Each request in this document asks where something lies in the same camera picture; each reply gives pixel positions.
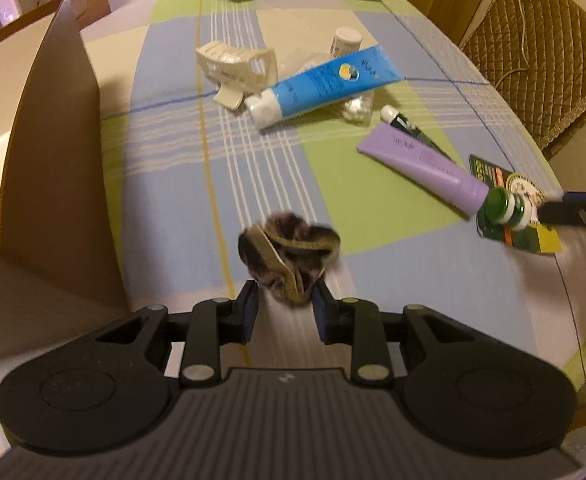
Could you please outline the cream plastic hair claw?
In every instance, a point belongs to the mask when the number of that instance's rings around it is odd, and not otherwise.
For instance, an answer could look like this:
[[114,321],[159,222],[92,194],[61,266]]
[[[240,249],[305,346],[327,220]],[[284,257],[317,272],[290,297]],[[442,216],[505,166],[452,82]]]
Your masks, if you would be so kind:
[[238,110],[246,96],[259,94],[278,82],[278,63],[273,49],[249,49],[214,40],[195,49],[205,77],[218,84],[214,101]]

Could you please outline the purple cream tube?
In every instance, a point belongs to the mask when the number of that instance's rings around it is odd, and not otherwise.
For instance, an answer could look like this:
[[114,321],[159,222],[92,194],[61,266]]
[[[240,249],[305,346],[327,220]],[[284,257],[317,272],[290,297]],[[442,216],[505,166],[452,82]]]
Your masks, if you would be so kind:
[[378,124],[357,145],[357,151],[399,172],[468,217],[478,213],[489,193],[486,183],[390,125]]

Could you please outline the dark green small tube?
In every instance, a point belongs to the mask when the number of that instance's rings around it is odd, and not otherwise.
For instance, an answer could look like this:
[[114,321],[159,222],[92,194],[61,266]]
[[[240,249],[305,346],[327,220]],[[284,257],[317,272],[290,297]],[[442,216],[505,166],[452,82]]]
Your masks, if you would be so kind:
[[449,156],[417,126],[409,118],[401,114],[399,110],[391,105],[384,105],[381,108],[381,121],[393,128],[407,133],[413,139],[428,146],[437,153],[449,158]]

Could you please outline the clear cotton swab bag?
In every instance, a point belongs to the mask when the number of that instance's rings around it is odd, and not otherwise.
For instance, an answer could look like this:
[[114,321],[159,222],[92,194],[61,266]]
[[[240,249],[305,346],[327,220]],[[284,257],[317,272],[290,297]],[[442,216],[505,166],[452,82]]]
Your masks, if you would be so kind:
[[[295,49],[279,61],[278,79],[283,80],[295,76],[331,60],[332,56],[329,53]],[[346,122],[367,126],[370,124],[373,115],[373,104],[374,90],[369,90],[349,98],[340,104],[337,109]]]

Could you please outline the blue cream tube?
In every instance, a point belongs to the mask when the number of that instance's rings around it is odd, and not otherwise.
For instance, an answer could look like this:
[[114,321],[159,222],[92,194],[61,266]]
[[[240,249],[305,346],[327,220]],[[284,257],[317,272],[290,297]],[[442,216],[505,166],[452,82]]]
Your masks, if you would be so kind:
[[244,104],[261,130],[403,79],[383,48],[374,46],[283,79]]

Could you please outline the dark velvet hair scrunchie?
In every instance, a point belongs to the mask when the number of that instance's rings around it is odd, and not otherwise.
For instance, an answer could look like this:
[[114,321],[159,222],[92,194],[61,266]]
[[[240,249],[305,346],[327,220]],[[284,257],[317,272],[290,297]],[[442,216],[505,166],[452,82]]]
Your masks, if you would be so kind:
[[340,253],[340,236],[323,224],[280,211],[238,236],[238,255],[250,276],[290,307],[306,304],[314,284]]

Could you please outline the brown cardboard storage box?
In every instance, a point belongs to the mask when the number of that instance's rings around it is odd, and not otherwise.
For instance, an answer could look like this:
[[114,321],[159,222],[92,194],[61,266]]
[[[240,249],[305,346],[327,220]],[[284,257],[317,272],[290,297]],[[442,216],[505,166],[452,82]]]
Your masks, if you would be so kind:
[[0,359],[56,344],[127,309],[108,218],[100,87],[69,0],[0,136]]

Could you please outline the quilted brown chair cushion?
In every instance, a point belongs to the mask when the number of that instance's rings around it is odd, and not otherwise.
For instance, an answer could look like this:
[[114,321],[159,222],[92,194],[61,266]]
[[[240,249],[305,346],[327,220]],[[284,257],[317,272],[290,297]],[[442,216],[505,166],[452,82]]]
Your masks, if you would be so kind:
[[547,158],[586,123],[586,11],[573,0],[491,0],[461,48]]

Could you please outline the green carded balm jar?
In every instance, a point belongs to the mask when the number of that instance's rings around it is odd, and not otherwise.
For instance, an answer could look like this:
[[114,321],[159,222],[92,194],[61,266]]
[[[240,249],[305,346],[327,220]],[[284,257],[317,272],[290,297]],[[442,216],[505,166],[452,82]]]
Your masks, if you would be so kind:
[[475,155],[470,163],[472,175],[489,188],[476,214],[481,237],[531,254],[562,252],[558,232],[539,222],[537,209],[546,198],[533,180]]

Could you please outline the small white bottle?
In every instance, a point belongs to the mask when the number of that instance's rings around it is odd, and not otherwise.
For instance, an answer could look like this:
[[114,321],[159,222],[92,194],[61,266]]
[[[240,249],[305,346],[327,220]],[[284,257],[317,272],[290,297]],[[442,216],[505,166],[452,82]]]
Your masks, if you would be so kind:
[[352,52],[357,52],[362,44],[362,36],[358,30],[350,27],[339,27],[334,32],[330,55],[340,58]]

